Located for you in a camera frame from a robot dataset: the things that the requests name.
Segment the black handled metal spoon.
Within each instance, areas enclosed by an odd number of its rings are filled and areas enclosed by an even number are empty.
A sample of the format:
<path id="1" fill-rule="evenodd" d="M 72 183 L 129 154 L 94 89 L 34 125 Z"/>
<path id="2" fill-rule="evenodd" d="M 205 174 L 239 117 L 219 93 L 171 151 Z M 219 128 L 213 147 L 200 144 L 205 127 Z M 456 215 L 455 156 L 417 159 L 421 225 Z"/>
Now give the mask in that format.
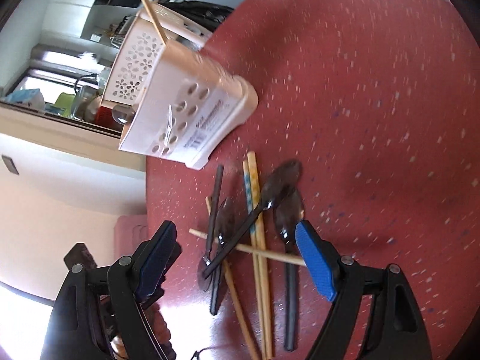
<path id="1" fill-rule="evenodd" d="M 295 254 L 295 228 L 304 218 L 304 204 L 298 189 L 294 189 L 277 207 L 273 209 L 275 228 L 284 243 L 287 254 Z M 284 350 L 293 352 L 297 347 L 299 322 L 299 271 L 295 264 L 285 263 L 285 335 Z"/>
<path id="2" fill-rule="evenodd" d="M 119 125 L 130 124 L 136 115 L 136 111 L 132 106 L 126 106 L 123 104 L 116 104 L 112 108 L 112 118 Z"/>
<path id="3" fill-rule="evenodd" d="M 216 268 L 226 259 L 232 250 L 241 241 L 242 237 L 256 223 L 263 211 L 272 209 L 282 203 L 294 189 L 299 181 L 302 164 L 298 159 L 289 159 L 279 165 L 267 178 L 259 195 L 259 203 L 255 209 L 241 223 L 233 236 L 224 244 L 216 257 L 201 271 L 201 277 L 207 279 Z"/>
<path id="4" fill-rule="evenodd" d="M 224 244 L 227 242 L 228 238 L 230 238 L 231 232 L 234 230 L 235 215 L 233 211 L 233 200 L 231 197 L 227 197 L 219 205 L 219 211 L 216 219 L 218 226 L 218 237 L 216 240 L 216 250 L 213 255 L 214 257 L 216 257 L 216 255 L 221 252 Z M 207 291 L 209 289 L 210 283 L 212 282 L 211 275 L 207 279 L 202 277 L 202 272 L 209 263 L 209 258 L 202 257 L 198 265 L 197 281 L 199 288 L 202 291 Z"/>
<path id="5" fill-rule="evenodd" d="M 212 195 L 211 202 L 211 216 L 214 219 L 213 222 L 213 240 L 216 241 L 218 237 L 217 215 L 219 211 L 219 200 L 221 196 L 221 184 L 223 180 L 224 166 L 219 165 L 216 169 L 216 179 Z M 217 315 L 218 313 L 218 300 L 221 286 L 221 266 L 218 266 L 211 274 L 211 300 L 210 300 L 210 314 Z"/>

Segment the plain bamboo chopstick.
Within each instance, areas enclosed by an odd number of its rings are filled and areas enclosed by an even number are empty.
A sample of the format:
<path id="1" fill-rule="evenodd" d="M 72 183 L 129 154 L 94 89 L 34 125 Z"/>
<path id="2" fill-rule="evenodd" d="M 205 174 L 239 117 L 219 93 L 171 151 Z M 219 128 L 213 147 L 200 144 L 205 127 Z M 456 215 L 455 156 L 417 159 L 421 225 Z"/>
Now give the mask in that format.
<path id="1" fill-rule="evenodd" d="M 236 245 L 235 250 L 241 251 L 247 254 L 256 254 L 258 256 L 268 258 L 277 262 L 289 263 L 289 264 L 293 264 L 300 267 L 306 266 L 305 261 L 301 257 L 294 254 L 278 253 L 271 250 L 259 250 L 251 247 L 250 245 L 241 244 L 241 243 Z"/>
<path id="2" fill-rule="evenodd" d="M 152 4 L 151 4 L 151 0 L 141 0 L 141 2 L 143 4 L 143 7 L 144 7 L 146 13 L 150 17 L 151 22 L 154 25 L 154 28 L 155 28 L 156 32 L 159 34 L 162 43 L 164 45 L 166 45 L 167 41 L 168 41 L 168 37 L 167 37 L 167 35 L 164 31 L 164 28 L 162 27 L 162 25 L 160 24 L 160 22 L 157 18 L 155 10 L 154 10 L 154 8 L 152 7 Z"/>
<path id="3" fill-rule="evenodd" d="M 222 287 L 223 284 L 226 284 L 226 286 L 228 288 L 228 291 L 229 291 L 229 294 L 230 294 L 230 297 L 232 299 L 233 308 L 234 308 L 236 317 L 238 319 L 238 323 L 239 323 L 240 328 L 241 328 L 242 336 L 243 336 L 243 338 L 246 342 L 250 359 L 259 360 L 260 356 L 258 355 L 258 351 L 257 351 L 257 348 L 256 348 L 256 343 L 254 342 L 254 339 L 251 336 L 250 330 L 249 330 L 248 325 L 247 325 L 246 318 L 243 314 L 242 306 L 241 306 L 241 303 L 240 303 L 240 300 L 239 300 L 239 295 L 237 293 L 237 290 L 236 290 L 234 282 L 233 282 L 233 273 L 231 272 L 230 265 L 228 264 L 227 258 L 225 258 L 223 260 L 222 265 L 221 265 L 220 294 L 219 294 L 219 300 L 218 300 L 219 308 L 220 308 L 221 300 L 222 300 L 221 287 Z"/>

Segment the yellow patterned bamboo chopstick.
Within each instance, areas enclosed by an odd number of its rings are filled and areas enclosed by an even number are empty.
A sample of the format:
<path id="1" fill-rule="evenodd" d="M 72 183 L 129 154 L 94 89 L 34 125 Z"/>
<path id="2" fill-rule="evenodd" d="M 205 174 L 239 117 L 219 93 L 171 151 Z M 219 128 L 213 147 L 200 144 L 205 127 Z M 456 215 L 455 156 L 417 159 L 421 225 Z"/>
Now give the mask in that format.
<path id="1" fill-rule="evenodd" d="M 260 181 L 256 161 L 256 153 L 247 153 L 247 166 L 250 176 L 250 191 L 254 206 L 260 203 Z M 264 220 L 260 214 L 255 223 L 255 231 L 251 236 L 252 246 L 257 250 L 266 250 Z M 256 292 L 259 306 L 259 323 L 262 339 L 262 359 L 273 359 L 272 315 L 270 305 L 269 268 L 267 258 L 256 254 L 254 258 L 256 274 Z"/>

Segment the blue patterned bamboo chopstick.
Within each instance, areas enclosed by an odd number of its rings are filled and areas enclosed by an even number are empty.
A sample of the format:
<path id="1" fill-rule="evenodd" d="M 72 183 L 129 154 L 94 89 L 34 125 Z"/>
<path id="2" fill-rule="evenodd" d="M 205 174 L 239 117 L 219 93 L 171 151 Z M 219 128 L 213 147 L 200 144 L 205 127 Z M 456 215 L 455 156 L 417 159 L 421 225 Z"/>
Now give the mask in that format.
<path id="1" fill-rule="evenodd" d="M 251 196 L 251 182 L 250 174 L 248 168 L 248 162 L 246 159 L 242 162 L 242 171 L 243 171 L 243 181 L 245 187 L 246 201 L 247 201 L 247 210 L 251 213 L 254 210 L 252 196 Z M 264 311 L 262 303 L 262 291 L 260 286 L 260 265 L 258 256 L 253 253 L 252 255 L 253 270 L 254 270 L 254 279 L 256 287 L 256 300 L 257 300 L 257 309 L 258 309 L 258 318 L 259 318 L 259 328 L 260 328 L 260 350 L 261 358 L 263 360 L 267 359 L 266 345 L 265 345 L 265 335 L 264 335 Z"/>

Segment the kitchen faucet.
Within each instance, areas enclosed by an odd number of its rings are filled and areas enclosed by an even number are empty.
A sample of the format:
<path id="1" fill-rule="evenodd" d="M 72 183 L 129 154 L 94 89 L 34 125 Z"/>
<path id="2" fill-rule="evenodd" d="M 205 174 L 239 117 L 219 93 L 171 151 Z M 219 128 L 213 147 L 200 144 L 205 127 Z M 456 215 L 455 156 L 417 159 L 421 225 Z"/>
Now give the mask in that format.
<path id="1" fill-rule="evenodd" d="M 98 91 L 98 75 L 97 73 L 91 73 L 88 75 L 80 76 L 76 79 L 73 86 L 75 94 L 79 94 L 80 90 L 87 86 L 92 89 L 95 93 Z"/>

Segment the pink plastic stool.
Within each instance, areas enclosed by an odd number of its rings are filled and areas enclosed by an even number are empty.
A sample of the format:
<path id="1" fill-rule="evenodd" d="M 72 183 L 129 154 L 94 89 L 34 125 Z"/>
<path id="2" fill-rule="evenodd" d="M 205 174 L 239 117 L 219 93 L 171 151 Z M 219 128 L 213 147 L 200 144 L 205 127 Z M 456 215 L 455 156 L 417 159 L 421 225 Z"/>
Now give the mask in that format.
<path id="1" fill-rule="evenodd" d="M 132 255 L 142 242 L 148 240 L 146 214 L 120 216 L 114 226 L 114 259 Z"/>

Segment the white plastic utensil holder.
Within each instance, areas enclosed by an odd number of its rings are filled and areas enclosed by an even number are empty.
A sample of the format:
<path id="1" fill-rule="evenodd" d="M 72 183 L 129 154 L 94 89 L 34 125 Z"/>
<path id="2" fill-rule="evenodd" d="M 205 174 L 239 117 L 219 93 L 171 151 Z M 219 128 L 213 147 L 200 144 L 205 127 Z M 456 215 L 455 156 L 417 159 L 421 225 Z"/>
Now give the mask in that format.
<path id="1" fill-rule="evenodd" d="M 177 41 L 156 58 L 122 131 L 119 149 L 200 170 L 258 107 L 255 88 Z"/>

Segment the white perforated plastic chair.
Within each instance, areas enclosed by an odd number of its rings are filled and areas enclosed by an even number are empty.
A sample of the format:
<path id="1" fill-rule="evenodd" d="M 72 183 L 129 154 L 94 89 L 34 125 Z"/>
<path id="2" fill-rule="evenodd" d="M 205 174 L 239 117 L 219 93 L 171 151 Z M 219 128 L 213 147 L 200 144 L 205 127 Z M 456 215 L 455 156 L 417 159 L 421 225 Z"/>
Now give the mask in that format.
<path id="1" fill-rule="evenodd" d="M 212 35 L 193 20 L 158 3 L 154 12 L 169 41 L 185 41 L 192 50 L 200 50 Z M 145 9 L 140 9 L 121 43 L 112 65 L 103 101 L 131 106 L 136 101 L 144 81 L 154 67 L 155 60 L 164 50 L 163 41 Z"/>

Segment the black bag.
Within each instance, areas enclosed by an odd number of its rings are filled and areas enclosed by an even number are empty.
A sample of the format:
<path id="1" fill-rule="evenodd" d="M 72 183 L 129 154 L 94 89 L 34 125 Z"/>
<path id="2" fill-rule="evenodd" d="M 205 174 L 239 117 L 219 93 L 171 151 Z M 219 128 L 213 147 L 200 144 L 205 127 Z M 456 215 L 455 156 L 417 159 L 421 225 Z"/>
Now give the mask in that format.
<path id="1" fill-rule="evenodd" d="M 231 7 L 200 1 L 165 2 L 163 6 L 185 16 L 212 33 L 234 11 Z"/>

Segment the grey wall switch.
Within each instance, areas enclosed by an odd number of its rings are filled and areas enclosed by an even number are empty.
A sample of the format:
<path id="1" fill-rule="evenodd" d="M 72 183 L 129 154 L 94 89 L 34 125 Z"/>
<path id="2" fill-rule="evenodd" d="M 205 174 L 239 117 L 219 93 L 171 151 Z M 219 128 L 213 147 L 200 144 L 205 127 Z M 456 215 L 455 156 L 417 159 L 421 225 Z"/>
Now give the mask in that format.
<path id="1" fill-rule="evenodd" d="M 7 168 L 8 172 L 14 174 L 14 175 L 19 175 L 19 171 L 16 167 L 16 164 L 14 163 L 13 159 L 11 157 L 8 157 L 7 155 L 1 155 L 1 160 L 3 161 L 5 167 Z"/>

